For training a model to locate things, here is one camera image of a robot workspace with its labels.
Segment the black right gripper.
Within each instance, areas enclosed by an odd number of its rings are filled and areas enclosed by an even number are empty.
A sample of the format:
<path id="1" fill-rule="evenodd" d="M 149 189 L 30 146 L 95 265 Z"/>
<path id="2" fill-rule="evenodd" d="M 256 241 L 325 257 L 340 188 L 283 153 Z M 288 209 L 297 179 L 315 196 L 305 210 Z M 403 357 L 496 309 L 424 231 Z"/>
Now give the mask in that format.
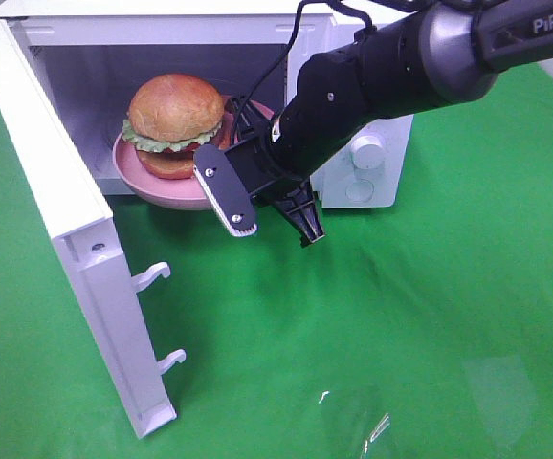
<path id="1" fill-rule="evenodd" d="M 272 205 L 299 233 L 302 247 L 325 236 L 316 196 L 308 178 L 285 171 L 277 164 L 271 147 L 273 112 L 242 96 L 227 96 L 225 109 L 233 115 L 227 129 L 227 158 L 239 174 L 252 202 Z"/>

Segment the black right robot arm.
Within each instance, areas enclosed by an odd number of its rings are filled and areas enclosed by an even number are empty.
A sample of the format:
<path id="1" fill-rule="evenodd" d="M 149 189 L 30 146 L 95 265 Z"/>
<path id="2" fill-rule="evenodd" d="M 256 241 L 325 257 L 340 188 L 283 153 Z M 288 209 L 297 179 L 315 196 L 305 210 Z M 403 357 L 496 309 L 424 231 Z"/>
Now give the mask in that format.
<path id="1" fill-rule="evenodd" d="M 484 97 L 498 75 L 553 58 L 553 1 L 396 1 L 405 17 L 365 25 L 351 44 L 312 55 L 292 100 L 229 150 L 246 192 L 219 216 L 256 229 L 254 201 L 276 207 L 305 244 L 321 238 L 309 177 L 365 125 Z"/>

